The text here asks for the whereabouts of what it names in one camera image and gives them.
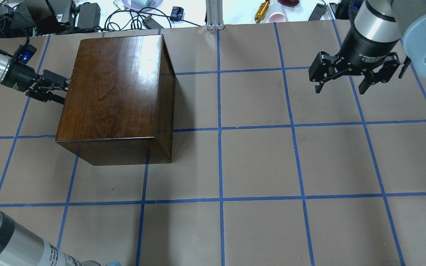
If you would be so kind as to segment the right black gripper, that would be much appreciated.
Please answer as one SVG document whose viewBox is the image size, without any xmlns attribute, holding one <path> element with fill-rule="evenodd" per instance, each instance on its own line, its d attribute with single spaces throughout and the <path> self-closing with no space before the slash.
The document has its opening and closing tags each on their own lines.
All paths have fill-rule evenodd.
<svg viewBox="0 0 426 266">
<path fill-rule="evenodd" d="M 350 28 L 338 56 L 318 52 L 309 68 L 309 80 L 315 84 L 315 93 L 320 93 L 324 84 L 344 75 L 355 74 L 357 69 L 365 77 L 358 86 L 363 95 L 376 83 L 387 83 L 400 66 L 396 52 L 391 52 L 398 40 L 377 42 L 361 35 L 356 28 Z M 375 73 L 373 69 L 382 64 Z"/>
</svg>

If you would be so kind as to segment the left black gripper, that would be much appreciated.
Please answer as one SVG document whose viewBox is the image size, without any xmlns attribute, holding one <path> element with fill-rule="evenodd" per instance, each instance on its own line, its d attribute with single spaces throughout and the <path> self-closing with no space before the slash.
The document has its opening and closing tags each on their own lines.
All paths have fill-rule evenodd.
<svg viewBox="0 0 426 266">
<path fill-rule="evenodd" d="M 67 79 L 47 69 L 42 75 L 38 75 L 34 68 L 20 62 L 10 62 L 7 72 L 1 84 L 20 92 L 26 92 L 26 96 L 41 102 L 56 102 L 61 105 L 65 98 L 55 95 L 47 89 L 68 89 Z"/>
</svg>

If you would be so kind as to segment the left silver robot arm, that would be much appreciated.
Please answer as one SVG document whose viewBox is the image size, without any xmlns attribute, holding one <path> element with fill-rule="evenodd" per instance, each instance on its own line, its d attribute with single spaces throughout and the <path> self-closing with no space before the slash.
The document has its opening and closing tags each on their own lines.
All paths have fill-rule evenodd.
<svg viewBox="0 0 426 266">
<path fill-rule="evenodd" d="M 20 45 L 10 55 L 0 50 L 0 84 L 42 102 L 64 103 L 53 90 L 67 91 L 66 78 L 45 70 L 42 75 L 27 65 L 37 49 Z M 97 266 L 93 260 L 79 261 L 0 211 L 0 266 Z"/>
</svg>

